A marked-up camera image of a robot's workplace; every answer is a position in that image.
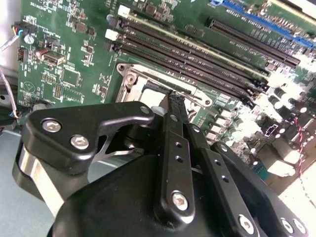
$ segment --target black pcie slot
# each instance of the black pcie slot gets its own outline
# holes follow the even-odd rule
[[[137,44],[140,44],[142,46],[145,46],[148,49],[151,49],[151,50],[159,52],[165,56],[168,56],[170,58],[178,60],[179,62],[181,62],[185,65],[191,66],[195,70],[202,71],[202,72],[208,74],[209,76],[213,76],[217,79],[224,80],[228,83],[231,83],[235,86],[238,86],[241,89],[250,89],[250,90],[257,91],[257,92],[261,92],[261,90],[258,90],[254,85],[252,85],[251,83],[249,83],[246,80],[240,80],[238,78],[237,79],[228,78],[227,76],[224,76],[224,75],[214,71],[211,68],[203,67],[202,65],[199,65],[195,62],[192,62],[190,60],[185,59],[185,57],[183,55],[180,56],[180,55],[175,54],[174,50],[178,51],[178,49],[167,50],[165,47],[155,45],[152,42],[150,42],[149,40],[146,41],[146,40],[143,40],[141,38],[138,38],[138,37],[132,36],[132,35],[126,35],[125,37],[126,37],[126,41],[130,41],[131,43],[137,43]]]
[[[214,89],[218,91],[221,91],[234,98],[238,98],[239,100],[245,101],[246,99],[249,98],[248,94],[245,91],[237,87],[234,87],[233,85],[230,85],[228,83],[219,81],[213,78],[212,76],[207,77],[202,72],[195,71],[193,69],[191,72],[188,72],[187,70],[189,70],[190,67],[186,68],[187,70],[185,70],[181,68],[180,64],[177,64],[175,60],[172,60],[164,55],[161,55],[160,53],[148,52],[145,49],[136,48],[134,46],[125,45],[125,44],[121,46],[120,51],[123,53],[132,54],[132,55],[141,57],[143,59],[146,59],[150,62],[153,62],[157,65],[164,67],[165,69],[173,73],[181,74],[187,79],[202,82],[208,86],[213,87]]]
[[[288,55],[276,48],[273,48],[249,35],[235,30],[219,21],[212,20],[209,28],[214,32],[226,36],[236,42],[239,42],[263,55],[283,63],[292,68],[296,68],[300,64],[300,60]]]
[[[182,42],[179,42],[175,39],[172,39],[172,38],[169,38],[167,37],[166,35],[163,35],[163,34],[160,34],[158,32],[155,32],[149,28],[147,28],[146,26],[143,26],[143,25],[140,25],[140,24],[137,24],[135,22],[126,22],[126,25],[124,26],[124,28],[126,30],[128,30],[128,28],[132,28],[134,30],[138,30],[146,35],[149,35],[153,38],[156,38],[157,40],[160,40],[164,43],[167,43],[169,45],[172,45],[173,47],[176,47],[176,48],[179,48],[179,49],[182,49],[184,51],[186,51],[187,53],[191,54],[191,55],[194,55],[196,57],[199,57],[201,59],[204,59],[205,61],[207,61],[208,63],[210,64],[214,64],[218,67],[221,67],[223,70],[227,70],[227,71],[230,71],[231,73],[234,73],[240,77],[244,77],[245,79],[248,79],[248,80],[253,80],[253,77],[251,75],[249,75],[248,73],[238,69],[238,68],[235,68],[231,65],[228,65],[228,64],[225,64],[217,59],[214,59],[214,58],[211,58],[210,56],[207,55],[206,52],[201,52],[199,51],[199,49],[197,48],[193,48],[192,46],[190,45],[187,45],[187,44],[184,44]]]

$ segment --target pcie slot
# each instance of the pcie slot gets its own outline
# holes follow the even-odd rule
[[[223,81],[227,81],[228,83],[231,83],[235,86],[238,86],[239,88],[241,89],[250,89],[250,90],[254,90],[254,91],[257,91],[257,92],[261,92],[261,90],[257,89],[253,84],[249,83],[248,81],[246,80],[240,80],[238,78],[235,78],[235,79],[232,79],[232,78],[228,78],[227,76],[224,76],[222,74],[220,74],[219,72],[211,69],[211,68],[206,68],[206,67],[203,67],[203,65],[200,65],[200,64],[197,64],[195,62],[192,62],[190,60],[187,60],[183,54],[185,54],[185,52],[179,50],[179,49],[171,49],[171,50],[167,50],[165,47],[162,47],[162,46],[159,46],[159,45],[155,45],[153,44],[152,42],[150,42],[149,40],[145,41],[141,38],[138,38],[136,36],[132,36],[132,35],[126,35],[125,36],[127,40],[129,40],[131,43],[137,43],[137,44],[140,44],[142,46],[145,46],[146,48],[148,49],[151,49],[151,50],[154,50],[154,51],[157,51],[165,56],[168,56],[170,58],[173,58],[175,60],[178,60],[179,62],[185,64],[185,65],[189,65],[191,66],[192,68],[195,68],[196,70],[199,70],[199,71],[202,71],[206,74],[209,74],[217,79],[221,79]],[[181,54],[180,55],[177,55],[175,53],[175,50],[176,51],[180,51],[179,53]]]
[[[140,24],[137,24],[135,22],[132,22],[132,21],[126,21],[125,22],[125,25],[123,27],[126,31],[130,30],[129,28],[133,29],[133,30],[137,30],[137,31],[140,31],[146,35],[149,35],[157,40],[160,40],[166,44],[169,44],[169,45],[172,45],[176,48],[179,48],[179,49],[182,49],[184,51],[186,51],[187,53],[191,54],[191,55],[194,55],[196,57],[199,57],[199,58],[202,58],[204,60],[206,60],[207,62],[211,63],[211,64],[214,64],[218,67],[221,67],[222,69],[225,69],[227,71],[230,71],[231,73],[234,73],[236,75],[239,75],[241,77],[244,77],[248,80],[253,80],[253,77],[251,75],[249,75],[248,73],[238,69],[238,68],[235,68],[231,65],[228,65],[228,64],[225,64],[217,59],[214,59],[214,58],[211,58],[210,56],[208,56],[207,53],[205,52],[201,52],[199,51],[199,49],[196,49],[196,48],[192,48],[191,46],[189,45],[186,45],[182,42],[179,42],[175,39],[172,39],[172,38],[169,38],[165,35],[162,35],[158,32],[155,32],[145,26],[142,26]]]
[[[291,35],[288,30],[285,30],[282,27],[279,27],[277,24],[271,23],[271,22],[269,22],[269,21],[265,20],[264,18],[261,18],[257,15],[245,12],[245,10],[241,6],[234,4],[230,0],[224,0],[222,4],[223,4],[223,6],[233,10],[234,12],[237,12],[237,13],[259,23],[262,26],[267,27],[267,28],[275,31],[275,32],[279,33],[280,35],[283,35],[284,37],[286,37],[286,38],[288,38],[296,43],[299,43],[299,44],[301,44],[305,47],[308,47],[308,48],[314,47],[313,43],[307,41],[303,37],[299,37],[299,36],[295,37],[295,36]]]
[[[272,58],[280,63],[283,63],[292,68],[296,68],[300,64],[300,60],[273,48],[251,36],[248,36],[238,30],[235,30],[219,21],[212,20],[209,28],[214,32],[226,36],[236,42],[248,46],[249,48],[262,53],[263,55]]]
[[[146,49],[144,48],[137,48],[136,46],[133,46],[131,44],[123,44],[120,48],[120,51],[123,53],[136,55],[138,57],[146,59],[150,62],[153,62],[157,65],[164,67],[165,69],[173,73],[180,74],[186,77],[187,79],[199,81],[203,84],[209,85],[214,89],[221,91],[227,95],[230,95],[234,98],[238,98],[242,101],[245,101],[247,99],[250,100],[249,95],[240,88],[235,87],[229,83],[223,82],[221,80],[217,80],[213,76],[207,76],[205,75],[205,73],[199,70],[195,70],[190,66],[183,67],[183,64],[178,62],[177,60],[170,59],[167,56],[162,55],[156,51],[149,52],[148,50],[146,51]]]

